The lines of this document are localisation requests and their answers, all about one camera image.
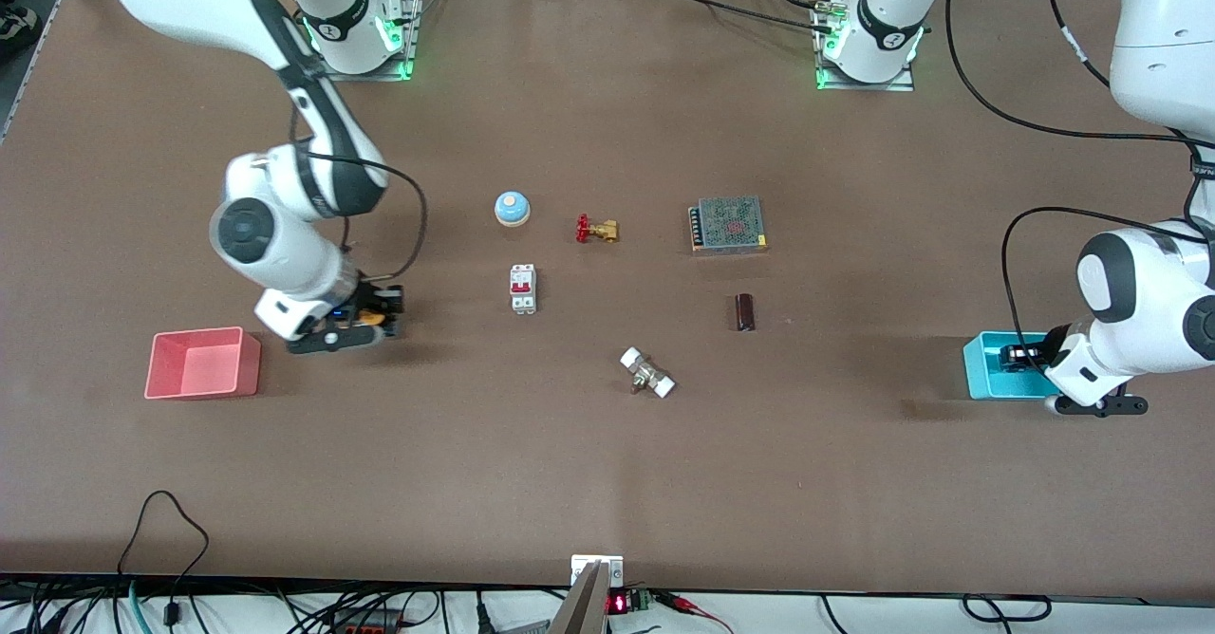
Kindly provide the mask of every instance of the brown table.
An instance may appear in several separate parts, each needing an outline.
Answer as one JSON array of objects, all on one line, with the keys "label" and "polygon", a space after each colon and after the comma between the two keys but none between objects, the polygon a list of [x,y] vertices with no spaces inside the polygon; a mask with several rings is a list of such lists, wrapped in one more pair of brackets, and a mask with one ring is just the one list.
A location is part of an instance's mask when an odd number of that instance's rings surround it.
[{"label": "brown table", "polygon": [[[1063,7],[1106,53],[1117,0]],[[816,92],[804,33],[680,0],[447,0],[428,21],[416,80],[341,86],[431,200],[407,336],[295,358],[207,239],[226,162],[286,137],[275,77],[64,0],[0,148],[0,570],[112,570],[164,487],[211,532],[210,573],[558,584],[603,551],[688,588],[1215,598],[1215,374],[1136,380],[1142,418],[1063,420],[966,401],[959,353],[1008,327],[1012,215],[1176,214],[1182,149],[1002,123],[959,85],[939,11],[911,95]],[[1007,109],[1149,129],[1045,0],[957,0],[957,21]],[[495,222],[502,189],[533,202],[526,227]],[[691,259],[686,206],[741,193],[769,254]],[[575,244],[581,211],[621,242]],[[416,217],[399,185],[355,220],[355,256],[391,267]],[[1100,228],[1018,233],[1028,327],[1083,313],[1072,266]],[[513,262],[541,271],[535,317],[508,308]],[[734,293],[758,333],[731,330]],[[143,401],[156,332],[234,323],[261,333],[259,397]],[[629,345],[672,397],[629,396]],[[130,568],[176,572],[197,539],[157,508]]]}]

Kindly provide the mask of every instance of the pink plastic tray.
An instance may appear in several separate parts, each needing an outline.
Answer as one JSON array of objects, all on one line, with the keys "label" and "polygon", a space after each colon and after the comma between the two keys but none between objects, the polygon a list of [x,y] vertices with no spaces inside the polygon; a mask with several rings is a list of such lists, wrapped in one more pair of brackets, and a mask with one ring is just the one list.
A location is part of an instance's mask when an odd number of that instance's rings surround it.
[{"label": "pink plastic tray", "polygon": [[146,400],[220,400],[258,391],[261,344],[243,328],[159,333],[152,339]]}]

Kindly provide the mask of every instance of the blue cap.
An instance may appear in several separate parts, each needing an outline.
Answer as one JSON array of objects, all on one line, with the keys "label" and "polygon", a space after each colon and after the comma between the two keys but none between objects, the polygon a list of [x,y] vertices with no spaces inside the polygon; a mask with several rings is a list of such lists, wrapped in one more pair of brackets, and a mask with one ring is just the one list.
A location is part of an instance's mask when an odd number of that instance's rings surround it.
[{"label": "blue cap", "polygon": [[498,196],[498,202],[493,203],[493,215],[498,217],[502,226],[509,228],[522,226],[531,215],[531,205],[524,193],[507,189],[502,196]]}]

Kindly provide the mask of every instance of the turquoise plastic tray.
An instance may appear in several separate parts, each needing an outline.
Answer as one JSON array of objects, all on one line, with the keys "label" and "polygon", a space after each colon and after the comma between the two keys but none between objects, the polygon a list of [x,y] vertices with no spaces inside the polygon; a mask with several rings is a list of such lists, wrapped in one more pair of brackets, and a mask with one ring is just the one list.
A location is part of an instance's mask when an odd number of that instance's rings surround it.
[{"label": "turquoise plastic tray", "polygon": [[[1025,343],[1040,343],[1045,333],[1025,333]],[[966,383],[972,400],[1041,400],[1058,395],[1058,387],[1036,370],[1008,373],[1000,367],[1000,350],[1017,344],[1017,334],[985,330],[962,349]]]}]

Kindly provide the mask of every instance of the green cable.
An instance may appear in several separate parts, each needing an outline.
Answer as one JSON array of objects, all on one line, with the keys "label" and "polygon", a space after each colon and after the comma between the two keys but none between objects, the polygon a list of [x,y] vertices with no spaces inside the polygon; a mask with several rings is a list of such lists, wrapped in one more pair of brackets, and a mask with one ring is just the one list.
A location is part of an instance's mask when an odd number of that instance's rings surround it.
[{"label": "green cable", "polygon": [[152,630],[148,629],[148,621],[143,619],[143,611],[140,610],[140,600],[135,598],[134,579],[131,579],[130,587],[126,587],[126,599],[131,601],[131,610],[135,611],[135,623],[140,625],[140,632],[152,634]]}]

